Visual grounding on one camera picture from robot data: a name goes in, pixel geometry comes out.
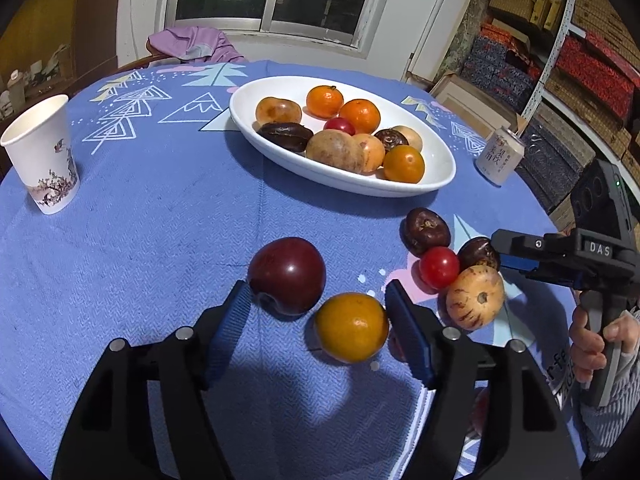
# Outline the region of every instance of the round table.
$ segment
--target round table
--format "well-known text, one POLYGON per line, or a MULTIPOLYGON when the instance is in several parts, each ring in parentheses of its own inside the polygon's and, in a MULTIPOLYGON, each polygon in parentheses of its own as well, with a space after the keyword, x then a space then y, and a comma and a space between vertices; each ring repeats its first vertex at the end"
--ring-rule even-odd
MULTIPOLYGON (((271 240, 300 236, 319 248, 323 298, 352 290, 383 300, 385 284, 398 278, 412 300, 435 308, 398 236, 409 209, 439 213, 455 250, 497 228, 554 230, 518 176, 500 189, 479 176, 481 137, 401 82, 268 61, 160 67, 97 82, 70 101, 68 119, 81 179, 74 201, 49 217, 15 171, 0 187, 0 415, 47 476, 106 344, 118 336, 155 342, 193 323, 222 303, 271 240), (449 145, 455 179, 419 197, 372 198, 273 164, 236 131, 228 102, 238 86, 275 75, 326 78, 401 104, 449 145)), ((472 338, 526 341, 562 390, 572 295, 504 277, 507 307, 472 338)), ((236 478, 399 478, 431 394, 386 346, 374 358, 380 367, 336 366, 310 352, 310 319, 283 322, 253 306, 228 371, 206 393, 207 405, 224 406, 210 416, 236 478)), ((153 407, 156 384, 149 395, 153 407)), ((571 402, 564 410, 582 462, 571 402)), ((159 461, 175 473, 162 428, 154 426, 159 461)), ((459 474, 472 469, 477 448, 465 445, 459 474)))

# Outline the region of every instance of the camera lens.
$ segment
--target camera lens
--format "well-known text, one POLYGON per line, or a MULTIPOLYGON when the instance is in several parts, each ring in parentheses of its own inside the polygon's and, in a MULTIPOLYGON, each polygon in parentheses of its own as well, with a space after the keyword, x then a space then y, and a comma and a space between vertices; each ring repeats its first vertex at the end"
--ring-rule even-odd
POLYGON ((596 196, 600 196, 602 194, 602 181, 599 176, 593 179, 593 193, 596 196))
POLYGON ((591 189, 585 187, 582 192, 582 201, 584 202, 584 209, 588 211, 593 206, 593 195, 591 195, 591 189))

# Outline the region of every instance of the device handle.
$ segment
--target device handle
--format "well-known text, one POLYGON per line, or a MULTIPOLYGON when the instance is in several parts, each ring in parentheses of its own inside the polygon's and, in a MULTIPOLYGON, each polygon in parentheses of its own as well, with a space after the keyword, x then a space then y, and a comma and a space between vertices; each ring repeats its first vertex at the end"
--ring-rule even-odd
MULTIPOLYGON (((600 336, 604 328, 619 318, 627 306, 626 296, 601 294, 593 290, 583 293, 580 302, 589 316, 587 328, 600 336)), ((611 343, 605 340, 603 354, 607 359, 607 365, 602 370, 593 372, 593 379, 583 397, 584 403, 588 406, 602 408, 609 403, 620 362, 621 346, 620 342, 611 343)))

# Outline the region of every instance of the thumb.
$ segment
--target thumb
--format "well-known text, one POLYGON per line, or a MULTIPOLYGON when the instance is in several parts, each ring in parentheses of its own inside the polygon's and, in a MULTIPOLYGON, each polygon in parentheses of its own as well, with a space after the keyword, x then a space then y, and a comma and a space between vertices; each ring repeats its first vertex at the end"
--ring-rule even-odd
POLYGON ((640 338, 640 324, 633 316, 623 312, 622 316, 605 327, 602 335, 609 342, 621 342, 621 350, 628 354, 636 348, 640 338))

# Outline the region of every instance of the person's arm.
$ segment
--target person's arm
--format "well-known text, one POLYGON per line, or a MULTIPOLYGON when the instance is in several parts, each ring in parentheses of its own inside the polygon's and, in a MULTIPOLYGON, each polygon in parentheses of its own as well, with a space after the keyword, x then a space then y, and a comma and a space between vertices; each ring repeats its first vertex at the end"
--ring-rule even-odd
MULTIPOLYGON (((574 342, 571 348, 574 373, 579 383, 590 381, 593 371, 604 368, 607 362, 602 353, 604 341, 598 334, 586 329, 587 317, 587 313, 577 307, 569 330, 574 342)), ((587 431, 588 457, 592 462, 601 460, 615 444, 640 400, 639 319, 640 312, 634 316, 623 312, 604 330, 607 341, 622 343, 609 404, 592 408, 580 403, 582 421, 587 431)))

